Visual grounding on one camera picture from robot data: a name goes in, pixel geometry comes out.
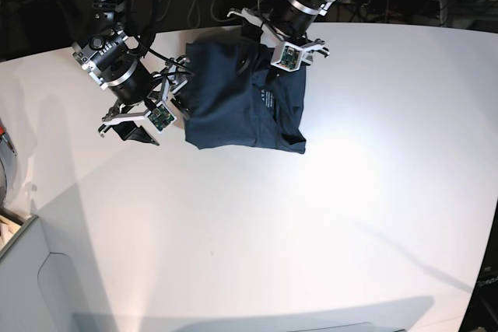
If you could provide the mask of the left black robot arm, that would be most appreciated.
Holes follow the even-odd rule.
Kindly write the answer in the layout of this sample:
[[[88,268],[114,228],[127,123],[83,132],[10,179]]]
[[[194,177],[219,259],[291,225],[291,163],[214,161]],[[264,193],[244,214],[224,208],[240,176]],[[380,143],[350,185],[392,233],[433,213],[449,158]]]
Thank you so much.
[[[267,82],[294,73],[314,62],[314,55],[330,55],[326,42],[311,40],[308,29],[318,16],[326,16],[338,0],[257,0],[252,9],[231,9],[228,14],[258,28],[273,49]]]

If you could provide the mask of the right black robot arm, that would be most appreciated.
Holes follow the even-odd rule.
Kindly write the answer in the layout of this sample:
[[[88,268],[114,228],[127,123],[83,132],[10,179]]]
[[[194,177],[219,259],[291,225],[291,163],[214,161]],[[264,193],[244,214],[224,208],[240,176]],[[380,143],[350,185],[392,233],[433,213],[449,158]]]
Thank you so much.
[[[188,58],[167,58],[152,48],[156,38],[159,0],[151,0],[143,29],[132,18],[133,0],[90,0],[85,31],[73,44],[73,57],[82,70],[116,101],[102,118],[100,136],[114,131],[123,141],[157,145],[142,126],[149,122],[158,133],[188,110],[177,98],[193,72]]]

